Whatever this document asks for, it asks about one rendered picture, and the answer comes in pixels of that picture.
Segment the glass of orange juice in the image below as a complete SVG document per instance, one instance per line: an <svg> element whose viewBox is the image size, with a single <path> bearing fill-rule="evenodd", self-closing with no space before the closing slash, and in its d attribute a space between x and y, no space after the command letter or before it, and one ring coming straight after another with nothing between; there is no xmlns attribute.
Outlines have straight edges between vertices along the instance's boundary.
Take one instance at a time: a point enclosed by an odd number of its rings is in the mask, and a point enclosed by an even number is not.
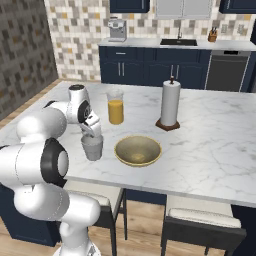
<svg viewBox="0 0 256 256"><path fill-rule="evenodd" d="M109 122L119 125L124 121L123 91L112 89L107 92Z"/></svg>

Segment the black sink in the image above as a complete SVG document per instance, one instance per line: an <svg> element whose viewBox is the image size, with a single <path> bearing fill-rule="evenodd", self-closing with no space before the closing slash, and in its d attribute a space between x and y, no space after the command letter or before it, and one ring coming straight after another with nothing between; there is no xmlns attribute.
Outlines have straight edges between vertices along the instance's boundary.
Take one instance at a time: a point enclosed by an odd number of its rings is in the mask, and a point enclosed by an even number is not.
<svg viewBox="0 0 256 256"><path fill-rule="evenodd" d="M162 39L160 45L197 46L195 39Z"/></svg>

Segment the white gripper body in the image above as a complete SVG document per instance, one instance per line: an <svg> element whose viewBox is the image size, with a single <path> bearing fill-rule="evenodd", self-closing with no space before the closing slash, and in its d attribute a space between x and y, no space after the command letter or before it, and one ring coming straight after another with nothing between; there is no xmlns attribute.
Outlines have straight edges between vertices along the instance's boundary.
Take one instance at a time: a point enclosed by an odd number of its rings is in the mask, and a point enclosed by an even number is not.
<svg viewBox="0 0 256 256"><path fill-rule="evenodd" d="M81 129L92 137L101 135L100 118L95 114L90 114L81 124Z"/></svg>

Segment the dark grey dishwasher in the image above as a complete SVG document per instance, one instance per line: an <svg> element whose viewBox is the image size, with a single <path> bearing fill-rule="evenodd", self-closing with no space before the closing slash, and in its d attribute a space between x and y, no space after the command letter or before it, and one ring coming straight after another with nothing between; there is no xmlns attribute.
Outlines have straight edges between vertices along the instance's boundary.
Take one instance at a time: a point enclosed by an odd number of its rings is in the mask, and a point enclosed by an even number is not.
<svg viewBox="0 0 256 256"><path fill-rule="evenodd" d="M238 92L249 56L249 51L213 50L206 89Z"/></svg>

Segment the wooden knife block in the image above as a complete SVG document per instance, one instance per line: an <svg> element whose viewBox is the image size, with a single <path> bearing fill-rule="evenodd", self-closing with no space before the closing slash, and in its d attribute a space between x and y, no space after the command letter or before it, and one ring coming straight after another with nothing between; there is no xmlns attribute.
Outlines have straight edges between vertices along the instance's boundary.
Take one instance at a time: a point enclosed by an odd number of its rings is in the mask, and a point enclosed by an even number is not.
<svg viewBox="0 0 256 256"><path fill-rule="evenodd" d="M208 41L209 42L215 42L217 39L217 28L216 27L213 27L210 32L209 32L209 35L208 35Z"/></svg>

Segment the yellow-rimmed ice bowl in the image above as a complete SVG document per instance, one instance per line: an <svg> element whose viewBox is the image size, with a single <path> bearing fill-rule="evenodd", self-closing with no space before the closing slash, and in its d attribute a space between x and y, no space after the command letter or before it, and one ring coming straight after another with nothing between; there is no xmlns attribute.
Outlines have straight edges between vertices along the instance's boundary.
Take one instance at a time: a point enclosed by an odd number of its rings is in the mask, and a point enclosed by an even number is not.
<svg viewBox="0 0 256 256"><path fill-rule="evenodd" d="M156 162L162 148L159 142L148 136L132 135L122 138L114 147L115 156L132 167L145 167Z"/></svg>

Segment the navy wall cupboard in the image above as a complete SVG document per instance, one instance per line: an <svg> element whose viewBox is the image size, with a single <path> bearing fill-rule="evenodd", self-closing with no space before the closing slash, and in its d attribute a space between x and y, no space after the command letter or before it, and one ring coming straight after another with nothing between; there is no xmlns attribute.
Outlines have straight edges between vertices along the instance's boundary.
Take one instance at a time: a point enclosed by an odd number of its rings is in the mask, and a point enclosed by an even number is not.
<svg viewBox="0 0 256 256"><path fill-rule="evenodd" d="M147 13L150 0L110 0L111 13Z"/></svg>
<svg viewBox="0 0 256 256"><path fill-rule="evenodd" d="M222 14L256 14L256 0L221 0Z"/></svg>

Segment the paper towel roll on holder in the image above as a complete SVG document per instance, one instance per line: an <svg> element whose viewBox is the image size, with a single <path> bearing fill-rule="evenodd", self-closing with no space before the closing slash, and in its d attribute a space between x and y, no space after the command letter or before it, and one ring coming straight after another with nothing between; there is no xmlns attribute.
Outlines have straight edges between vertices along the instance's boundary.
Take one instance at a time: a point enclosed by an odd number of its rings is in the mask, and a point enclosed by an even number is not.
<svg viewBox="0 0 256 256"><path fill-rule="evenodd" d="M175 81L173 76L163 82L161 116L156 122L156 126L165 131L180 127L177 121L180 89L181 84Z"/></svg>

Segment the silver coffee machine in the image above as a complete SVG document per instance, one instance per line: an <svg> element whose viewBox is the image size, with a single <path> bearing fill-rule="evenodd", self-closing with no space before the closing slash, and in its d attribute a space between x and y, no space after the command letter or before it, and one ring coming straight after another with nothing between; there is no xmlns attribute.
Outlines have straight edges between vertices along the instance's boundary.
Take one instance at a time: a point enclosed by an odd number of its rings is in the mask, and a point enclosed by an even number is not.
<svg viewBox="0 0 256 256"><path fill-rule="evenodd" d="M126 21L111 17L108 21L110 29L110 42L124 42L127 39Z"/></svg>

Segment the clear glass cup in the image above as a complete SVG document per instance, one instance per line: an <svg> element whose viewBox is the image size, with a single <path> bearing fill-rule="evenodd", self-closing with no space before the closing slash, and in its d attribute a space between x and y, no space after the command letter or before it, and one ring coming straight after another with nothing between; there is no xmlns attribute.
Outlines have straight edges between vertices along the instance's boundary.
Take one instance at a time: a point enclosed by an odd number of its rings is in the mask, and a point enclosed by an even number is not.
<svg viewBox="0 0 256 256"><path fill-rule="evenodd" d="M84 135L81 138L81 144L88 160L97 161L101 158L103 149L102 135L97 137Z"/></svg>

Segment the pale grey wall cupboard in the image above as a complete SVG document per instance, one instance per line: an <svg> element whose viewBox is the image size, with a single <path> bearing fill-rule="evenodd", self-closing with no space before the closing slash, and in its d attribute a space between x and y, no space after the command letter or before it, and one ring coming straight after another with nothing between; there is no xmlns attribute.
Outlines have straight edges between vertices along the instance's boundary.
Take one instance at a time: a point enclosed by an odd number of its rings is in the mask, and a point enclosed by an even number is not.
<svg viewBox="0 0 256 256"><path fill-rule="evenodd" d="M211 17L213 0L156 0L157 19L204 20Z"/></svg>

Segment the navy lower cupboard run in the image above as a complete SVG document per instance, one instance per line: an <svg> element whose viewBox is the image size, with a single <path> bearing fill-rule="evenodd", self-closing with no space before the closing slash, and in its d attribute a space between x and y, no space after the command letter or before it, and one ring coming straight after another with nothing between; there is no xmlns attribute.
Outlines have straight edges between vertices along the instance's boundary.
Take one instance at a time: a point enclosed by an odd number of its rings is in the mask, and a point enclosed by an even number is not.
<svg viewBox="0 0 256 256"><path fill-rule="evenodd" d="M185 89L203 89L209 50L100 46L101 82L161 87L174 77Z"/></svg>

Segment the navy island cabinet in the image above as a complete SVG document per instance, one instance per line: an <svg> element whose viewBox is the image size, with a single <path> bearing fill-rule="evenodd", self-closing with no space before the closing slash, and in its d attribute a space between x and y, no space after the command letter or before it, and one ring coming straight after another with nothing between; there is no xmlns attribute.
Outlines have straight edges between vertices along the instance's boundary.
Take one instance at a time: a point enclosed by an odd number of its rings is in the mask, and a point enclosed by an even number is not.
<svg viewBox="0 0 256 256"><path fill-rule="evenodd" d="M14 192L1 184L0 217L13 239L51 247L61 241L56 222L34 220L20 214L14 206Z"/></svg>

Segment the black stool with cream seat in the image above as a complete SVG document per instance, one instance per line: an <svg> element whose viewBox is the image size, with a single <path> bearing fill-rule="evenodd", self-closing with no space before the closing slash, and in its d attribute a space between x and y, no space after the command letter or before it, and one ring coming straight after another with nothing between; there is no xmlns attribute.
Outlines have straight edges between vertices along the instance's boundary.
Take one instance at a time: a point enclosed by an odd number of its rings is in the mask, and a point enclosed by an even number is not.
<svg viewBox="0 0 256 256"><path fill-rule="evenodd" d="M96 199L101 205L99 220L95 226L110 230L112 256L117 256L116 220L119 213L124 218L124 239L127 239L126 190L120 187L68 180L64 186L68 191L82 192Z"/></svg>
<svg viewBox="0 0 256 256"><path fill-rule="evenodd" d="M230 204L167 196L161 256L166 254L168 240L203 246L204 256L210 248L224 250L224 256L232 256L245 237L246 230L233 216Z"/></svg>

